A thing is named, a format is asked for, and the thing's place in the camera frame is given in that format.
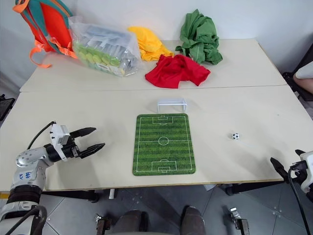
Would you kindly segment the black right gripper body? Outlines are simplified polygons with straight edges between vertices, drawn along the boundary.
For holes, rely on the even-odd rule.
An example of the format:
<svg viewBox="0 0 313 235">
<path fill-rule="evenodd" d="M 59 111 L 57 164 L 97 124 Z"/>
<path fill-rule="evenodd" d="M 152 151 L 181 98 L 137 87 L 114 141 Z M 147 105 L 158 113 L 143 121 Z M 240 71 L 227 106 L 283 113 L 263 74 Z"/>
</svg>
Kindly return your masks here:
<svg viewBox="0 0 313 235">
<path fill-rule="evenodd" d="M 307 178 L 307 163 L 306 161 L 295 162 L 290 166 L 288 171 L 288 178 L 292 179 L 291 172 L 294 171 L 296 179 L 306 179 Z"/>
</svg>

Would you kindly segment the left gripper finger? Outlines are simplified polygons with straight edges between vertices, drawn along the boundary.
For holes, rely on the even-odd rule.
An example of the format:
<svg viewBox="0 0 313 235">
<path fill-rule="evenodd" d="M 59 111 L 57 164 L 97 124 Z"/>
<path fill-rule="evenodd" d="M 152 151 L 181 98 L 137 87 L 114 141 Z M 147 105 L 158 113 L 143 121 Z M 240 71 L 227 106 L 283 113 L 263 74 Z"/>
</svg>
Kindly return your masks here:
<svg viewBox="0 0 313 235">
<path fill-rule="evenodd" d="M 78 137 L 83 137 L 83 136 L 89 135 L 90 133 L 92 133 L 95 130 L 96 130 L 96 128 L 94 128 L 94 127 L 82 128 L 82 129 L 70 132 L 70 137 L 72 139 L 75 139 Z"/>
<path fill-rule="evenodd" d="M 81 151 L 79 154 L 79 157 L 80 158 L 86 158 L 90 155 L 93 155 L 96 152 L 98 152 L 99 150 L 101 150 L 104 146 L 105 146 L 105 143 L 99 143 L 99 144 L 95 144 L 93 146 L 90 146 L 86 150 Z"/>
</svg>

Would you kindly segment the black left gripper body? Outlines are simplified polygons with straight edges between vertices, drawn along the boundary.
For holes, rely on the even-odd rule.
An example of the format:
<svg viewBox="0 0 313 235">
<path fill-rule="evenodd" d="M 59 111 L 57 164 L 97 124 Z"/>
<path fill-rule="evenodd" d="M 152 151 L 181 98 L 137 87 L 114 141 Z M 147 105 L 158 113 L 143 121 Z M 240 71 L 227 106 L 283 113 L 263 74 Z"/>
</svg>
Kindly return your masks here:
<svg viewBox="0 0 313 235">
<path fill-rule="evenodd" d="M 69 158 L 80 158 L 81 151 L 79 150 L 78 146 L 75 143 L 75 139 L 69 137 L 66 144 L 63 145 L 61 148 L 62 152 L 64 153 L 66 159 Z"/>
</svg>

